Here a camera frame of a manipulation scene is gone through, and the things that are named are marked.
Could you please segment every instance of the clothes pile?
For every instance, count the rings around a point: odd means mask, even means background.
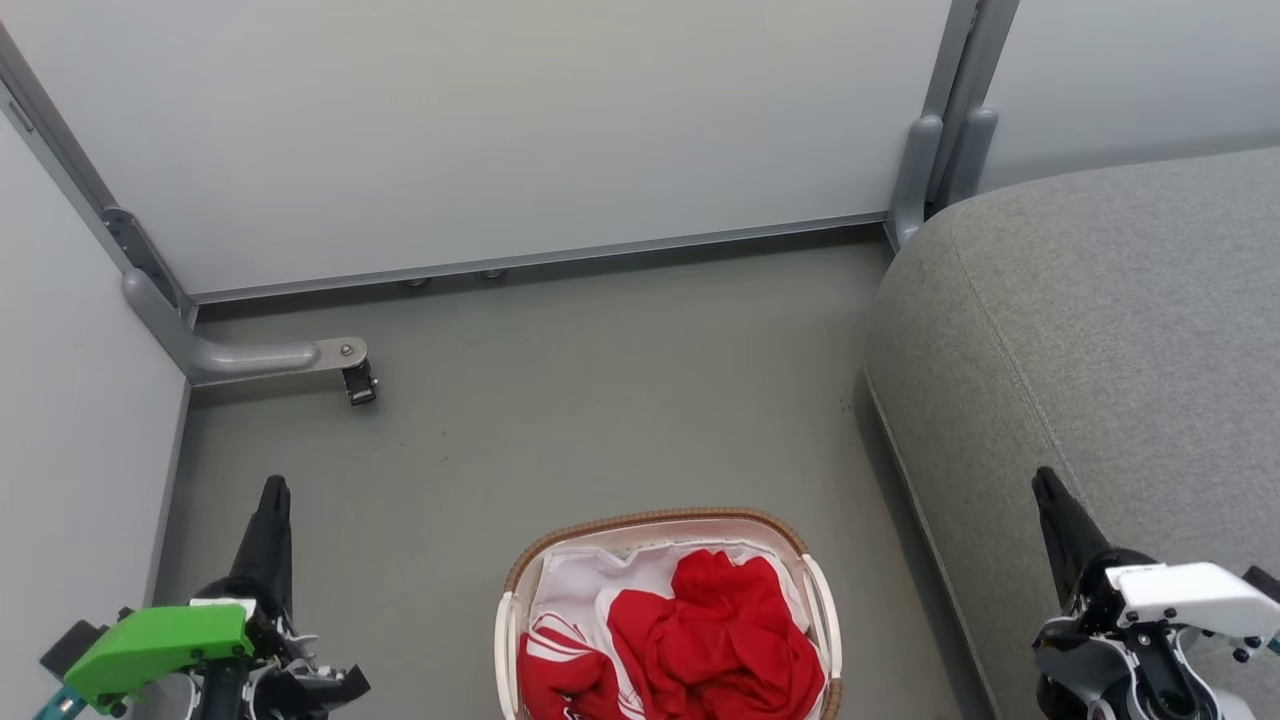
[[[517,671],[532,720],[805,720],[826,669],[800,592],[746,542],[547,559]]]

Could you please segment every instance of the gray ottoman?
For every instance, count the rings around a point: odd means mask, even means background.
[[[1057,602],[1030,479],[1112,543],[1280,573],[1280,150],[1076,173],[938,214],[881,287],[867,377],[979,674],[1039,717]],[[1280,659],[1197,647],[1258,717]]]

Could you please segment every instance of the laundry basket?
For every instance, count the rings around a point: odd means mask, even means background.
[[[498,700],[506,720],[527,720],[521,701],[516,655],[520,635],[529,628],[529,609],[534,601],[545,557],[553,551],[595,547],[614,553],[668,542],[745,541],[772,552],[791,574],[800,591],[801,606],[809,618],[809,638],[818,650],[827,684],[819,703],[822,720],[835,720],[840,710],[841,644],[840,620],[818,562],[809,556],[804,541],[778,519],[748,507],[696,507],[623,515],[573,525],[550,533],[526,550],[507,575],[506,592],[498,603],[493,630],[494,673]]]

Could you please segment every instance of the gray sofa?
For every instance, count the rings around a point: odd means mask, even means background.
[[[948,208],[890,268],[865,372],[997,716],[1039,717],[1037,466],[1112,543],[1280,571],[1280,149]],[[1277,659],[1196,650],[1274,716]]]

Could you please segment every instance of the green plastic bracket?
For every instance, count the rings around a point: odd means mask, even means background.
[[[241,605],[146,607],[109,629],[65,683],[101,714],[142,687],[204,660],[252,655]]]

